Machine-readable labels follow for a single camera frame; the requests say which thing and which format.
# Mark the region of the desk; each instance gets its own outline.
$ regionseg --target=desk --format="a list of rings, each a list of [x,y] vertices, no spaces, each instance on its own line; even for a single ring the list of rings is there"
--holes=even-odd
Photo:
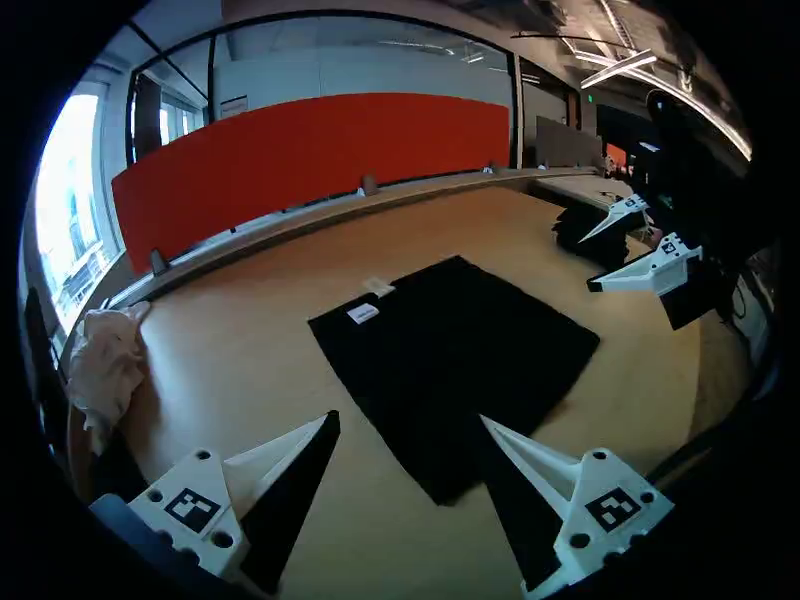
[[[561,210],[500,188],[441,196],[296,238],[157,299],[142,325],[150,377],[123,421],[145,477],[194,447],[229,456],[336,409],[341,437],[283,598],[518,600],[519,571],[486,489],[435,506],[306,322],[363,293],[371,276],[389,281],[461,254],[602,339],[535,439],[576,456],[607,446],[647,470],[689,433],[699,327],[673,332],[646,292],[589,293],[585,281],[599,269],[553,240]],[[634,256],[646,250],[629,244]]]

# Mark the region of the ceiling light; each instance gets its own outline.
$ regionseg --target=ceiling light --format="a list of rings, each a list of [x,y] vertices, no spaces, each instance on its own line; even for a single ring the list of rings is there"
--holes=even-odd
[[[587,77],[581,81],[581,89],[585,90],[587,87],[593,86],[601,81],[605,81],[609,77],[619,75],[620,73],[625,73],[626,71],[631,71],[636,67],[641,67],[642,65],[655,62],[656,60],[656,55],[653,54],[652,50],[642,50],[641,52],[634,54],[625,60],[615,62],[602,71]]]
[[[450,56],[454,56],[455,52],[450,50],[450,48],[442,48],[441,46],[434,46],[433,44],[418,44],[416,42],[398,42],[397,40],[381,40],[378,42],[379,44],[385,44],[388,46],[410,46],[411,48],[428,48],[430,50],[441,50]]]
[[[598,65],[604,65],[606,67],[610,67],[611,65],[616,64],[616,61],[613,61],[605,56],[600,56],[598,54],[592,54],[591,52],[584,52],[583,50],[576,50],[575,51],[575,58],[579,58],[580,60],[585,60],[587,62],[596,63]],[[741,152],[744,157],[750,161],[752,160],[753,151],[750,147],[750,144],[736,131],[733,127],[728,125],[725,120],[720,117],[717,113],[712,111],[702,102],[695,100],[689,94],[681,91],[680,89],[676,88],[674,85],[667,83],[663,79],[659,79],[658,77],[647,73],[646,71],[642,71],[641,69],[631,69],[630,71],[625,71],[624,75],[626,77],[631,77],[633,79],[638,79],[640,81],[644,81],[645,83],[649,83],[652,86],[657,87],[660,90],[663,90],[674,96],[678,100],[681,100],[703,115],[708,121],[710,121],[717,129],[719,129],[722,134],[730,140],[730,142],[736,146],[736,148]]]

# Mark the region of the red partition panel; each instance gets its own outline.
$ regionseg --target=red partition panel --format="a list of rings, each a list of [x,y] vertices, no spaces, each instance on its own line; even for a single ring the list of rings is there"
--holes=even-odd
[[[179,138],[112,181],[133,267],[149,268],[280,209],[509,161],[508,109],[423,94],[348,94],[243,113]]]

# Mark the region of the black towel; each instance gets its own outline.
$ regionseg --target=black towel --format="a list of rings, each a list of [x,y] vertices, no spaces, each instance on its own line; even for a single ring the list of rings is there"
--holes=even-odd
[[[309,321],[353,400],[437,504],[478,482],[475,413],[530,434],[569,391],[599,338],[456,256]],[[378,313],[357,324],[347,311]]]

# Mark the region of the white label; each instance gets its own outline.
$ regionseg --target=white label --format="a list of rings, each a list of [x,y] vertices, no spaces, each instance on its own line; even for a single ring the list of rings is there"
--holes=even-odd
[[[362,304],[361,306],[357,306],[356,308],[352,308],[347,311],[347,314],[350,315],[350,318],[353,319],[356,323],[361,325],[364,321],[371,319],[375,315],[378,314],[378,309],[372,306],[371,304]]]
[[[220,120],[243,112],[247,112],[247,96],[239,96],[219,103]]]

